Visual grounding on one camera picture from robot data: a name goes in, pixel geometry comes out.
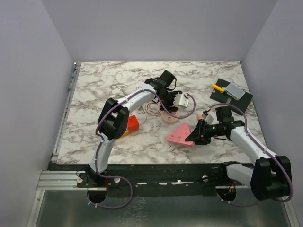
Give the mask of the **pink triangular power strip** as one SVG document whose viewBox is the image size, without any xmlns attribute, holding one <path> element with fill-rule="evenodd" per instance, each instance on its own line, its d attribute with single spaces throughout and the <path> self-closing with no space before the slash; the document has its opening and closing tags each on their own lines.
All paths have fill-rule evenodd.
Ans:
<svg viewBox="0 0 303 227">
<path fill-rule="evenodd" d="M 191 134 L 191 128 L 187 122 L 182 123 L 176 128 L 170 135 L 166 137 L 166 140 L 171 143 L 179 144 L 182 146 L 194 147 L 193 141 L 185 141 L 185 139 Z"/>
</svg>

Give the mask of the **round pink power strip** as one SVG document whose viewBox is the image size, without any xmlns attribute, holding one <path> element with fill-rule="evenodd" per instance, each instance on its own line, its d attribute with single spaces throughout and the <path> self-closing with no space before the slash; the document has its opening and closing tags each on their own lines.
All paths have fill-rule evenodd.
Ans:
<svg viewBox="0 0 303 227">
<path fill-rule="evenodd" d="M 161 118 L 166 124 L 175 124 L 178 122 L 178 118 L 170 116 L 167 112 L 161 112 Z"/>
</svg>

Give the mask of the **red cube socket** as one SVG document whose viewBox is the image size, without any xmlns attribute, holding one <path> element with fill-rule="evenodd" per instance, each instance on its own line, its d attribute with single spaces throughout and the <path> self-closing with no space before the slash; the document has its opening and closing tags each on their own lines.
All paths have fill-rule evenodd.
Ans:
<svg viewBox="0 0 303 227">
<path fill-rule="evenodd" d="M 133 133 L 139 130 L 139 122 L 135 115 L 131 115 L 128 118 L 127 131 Z"/>
</svg>

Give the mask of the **orange power strip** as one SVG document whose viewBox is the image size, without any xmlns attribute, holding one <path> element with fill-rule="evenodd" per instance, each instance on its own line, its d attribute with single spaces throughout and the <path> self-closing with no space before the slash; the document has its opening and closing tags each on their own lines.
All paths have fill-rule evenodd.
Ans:
<svg viewBox="0 0 303 227">
<path fill-rule="evenodd" d="M 121 137 L 127 136 L 129 134 L 130 134 L 129 131 L 126 131 Z"/>
</svg>

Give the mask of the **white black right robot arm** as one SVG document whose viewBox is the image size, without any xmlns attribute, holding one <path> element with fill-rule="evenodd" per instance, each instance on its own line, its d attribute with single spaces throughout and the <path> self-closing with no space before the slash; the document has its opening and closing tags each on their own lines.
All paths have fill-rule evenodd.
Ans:
<svg viewBox="0 0 303 227">
<path fill-rule="evenodd" d="M 240 182 L 248 186 L 259 201 L 290 201 L 294 189 L 289 158 L 278 156 L 264 146 L 249 131 L 247 120 L 234 119 L 232 111 L 241 112 L 241 109 L 231 104 L 214 104 L 213 108 L 218 123 L 209 124 L 206 120 L 199 120 L 185 140 L 196 145 L 207 145 L 212 138 L 225 136 L 235 143 L 253 164 L 253 168 L 248 168 L 236 162 L 227 163 L 225 169 L 218 172 L 218 181 L 223 185 L 228 185 L 233 180 Z"/>
</svg>

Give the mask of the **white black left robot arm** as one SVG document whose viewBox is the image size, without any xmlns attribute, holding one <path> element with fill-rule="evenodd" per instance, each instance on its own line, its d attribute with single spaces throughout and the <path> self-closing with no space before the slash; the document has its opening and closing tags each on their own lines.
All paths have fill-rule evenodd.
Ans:
<svg viewBox="0 0 303 227">
<path fill-rule="evenodd" d="M 107 169 L 109 155 L 115 141 L 126 131 L 130 114 L 141 105 L 158 99 L 161 110 L 168 113 L 176 112 L 174 106 L 177 95 L 182 91 L 174 91 L 169 86 L 177 81 L 176 77 L 165 70 L 160 77 L 147 79 L 144 84 L 131 94 L 115 100 L 108 99 L 96 128 L 96 135 L 100 137 L 100 143 L 95 151 L 94 157 L 86 169 L 88 181 L 95 187 L 101 186 L 104 182 L 104 172 Z"/>
</svg>

